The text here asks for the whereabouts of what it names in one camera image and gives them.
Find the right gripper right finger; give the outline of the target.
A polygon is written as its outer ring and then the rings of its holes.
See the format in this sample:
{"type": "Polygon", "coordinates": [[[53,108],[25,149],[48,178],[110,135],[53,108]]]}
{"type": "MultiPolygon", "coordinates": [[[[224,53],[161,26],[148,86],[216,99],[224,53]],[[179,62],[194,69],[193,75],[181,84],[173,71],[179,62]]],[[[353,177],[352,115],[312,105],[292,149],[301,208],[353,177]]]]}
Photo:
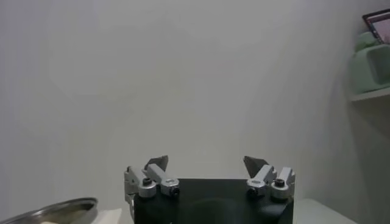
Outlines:
{"type": "Polygon", "coordinates": [[[250,176],[247,179],[247,196],[258,199],[270,194],[276,200],[289,200],[294,197],[296,174],[290,167],[277,172],[274,166],[264,159],[245,156],[244,165],[250,176]]]}

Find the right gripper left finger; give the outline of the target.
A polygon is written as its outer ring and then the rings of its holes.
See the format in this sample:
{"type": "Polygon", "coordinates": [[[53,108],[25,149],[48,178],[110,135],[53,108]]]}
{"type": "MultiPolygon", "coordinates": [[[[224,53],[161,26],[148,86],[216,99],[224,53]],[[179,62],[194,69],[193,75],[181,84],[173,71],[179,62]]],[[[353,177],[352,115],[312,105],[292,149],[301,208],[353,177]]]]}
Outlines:
{"type": "Polygon", "coordinates": [[[161,194],[178,198],[180,181],[166,173],[168,161],[168,155],[163,155],[151,158],[142,169],[128,166],[124,171],[125,201],[130,203],[136,195],[145,199],[153,198],[158,187],[161,194]]]}

